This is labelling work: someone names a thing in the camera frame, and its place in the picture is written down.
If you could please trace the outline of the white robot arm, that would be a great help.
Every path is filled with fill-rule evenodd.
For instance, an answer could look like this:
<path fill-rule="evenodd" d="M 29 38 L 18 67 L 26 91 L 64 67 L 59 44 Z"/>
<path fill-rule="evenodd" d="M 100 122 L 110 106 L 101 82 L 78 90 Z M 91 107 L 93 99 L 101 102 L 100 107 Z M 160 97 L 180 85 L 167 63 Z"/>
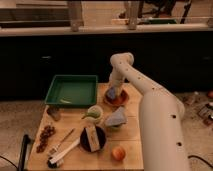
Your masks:
<path fill-rule="evenodd" d="M 182 134 L 183 103 L 165 87 L 133 67 L 134 56 L 114 54 L 109 83 L 121 87 L 124 79 L 143 95 L 139 102 L 139 126 L 144 171 L 190 171 Z"/>

